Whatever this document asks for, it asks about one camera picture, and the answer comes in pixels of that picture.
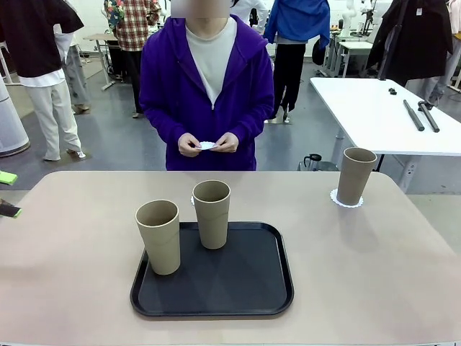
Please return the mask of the person's right hand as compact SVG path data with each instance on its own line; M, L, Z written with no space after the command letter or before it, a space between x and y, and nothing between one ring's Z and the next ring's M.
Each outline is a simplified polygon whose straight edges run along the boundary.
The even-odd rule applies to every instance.
M185 157L196 157L201 152L200 142L190 133L184 133L178 140L179 153Z

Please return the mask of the person's left hand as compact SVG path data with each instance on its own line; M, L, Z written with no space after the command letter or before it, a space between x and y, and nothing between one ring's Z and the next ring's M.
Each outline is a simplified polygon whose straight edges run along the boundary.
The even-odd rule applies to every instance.
M239 140L233 133L227 132L222 135L215 145L211 148L211 151L220 153L235 153L239 145Z

